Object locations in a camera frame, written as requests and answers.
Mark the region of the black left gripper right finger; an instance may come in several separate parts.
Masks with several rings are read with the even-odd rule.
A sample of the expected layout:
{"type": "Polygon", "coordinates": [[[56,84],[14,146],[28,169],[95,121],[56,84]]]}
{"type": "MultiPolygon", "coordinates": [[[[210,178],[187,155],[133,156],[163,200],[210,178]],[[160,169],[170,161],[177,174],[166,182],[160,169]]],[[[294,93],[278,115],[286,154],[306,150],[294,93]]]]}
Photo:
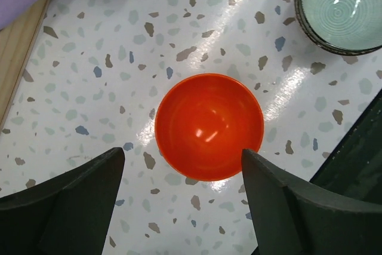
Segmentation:
{"type": "Polygon", "coordinates": [[[381,206],[330,192],[242,151],[254,254],[381,254],[381,206]]]}

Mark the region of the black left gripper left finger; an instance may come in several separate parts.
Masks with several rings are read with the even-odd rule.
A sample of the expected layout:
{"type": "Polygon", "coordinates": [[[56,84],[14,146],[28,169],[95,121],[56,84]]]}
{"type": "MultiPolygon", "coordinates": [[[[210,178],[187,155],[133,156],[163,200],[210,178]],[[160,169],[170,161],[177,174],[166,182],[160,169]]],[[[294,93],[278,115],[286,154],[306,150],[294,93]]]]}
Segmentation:
{"type": "Polygon", "coordinates": [[[124,170],[122,148],[1,198],[1,254],[101,254],[124,170]]]}

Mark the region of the orange plastic bowl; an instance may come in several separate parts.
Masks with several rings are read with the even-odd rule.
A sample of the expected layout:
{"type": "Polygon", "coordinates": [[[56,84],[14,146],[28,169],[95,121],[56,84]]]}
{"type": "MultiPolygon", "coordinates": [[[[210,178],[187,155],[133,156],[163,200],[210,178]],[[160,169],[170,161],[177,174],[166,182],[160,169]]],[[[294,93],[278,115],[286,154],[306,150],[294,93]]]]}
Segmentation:
{"type": "Polygon", "coordinates": [[[264,117],[244,84],[203,73],[172,87],[155,118],[155,139],[166,162],[180,174],[213,182],[242,170],[244,149],[259,151],[264,117]]]}

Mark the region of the white wire dish rack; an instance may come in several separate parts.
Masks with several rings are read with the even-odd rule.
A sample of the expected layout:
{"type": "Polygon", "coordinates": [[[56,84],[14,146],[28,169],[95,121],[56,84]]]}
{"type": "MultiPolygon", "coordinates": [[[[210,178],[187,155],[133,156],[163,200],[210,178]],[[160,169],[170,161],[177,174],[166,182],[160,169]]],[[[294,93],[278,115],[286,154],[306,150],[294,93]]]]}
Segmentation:
{"type": "Polygon", "coordinates": [[[381,204],[381,93],[363,111],[310,183],[381,204]]]}

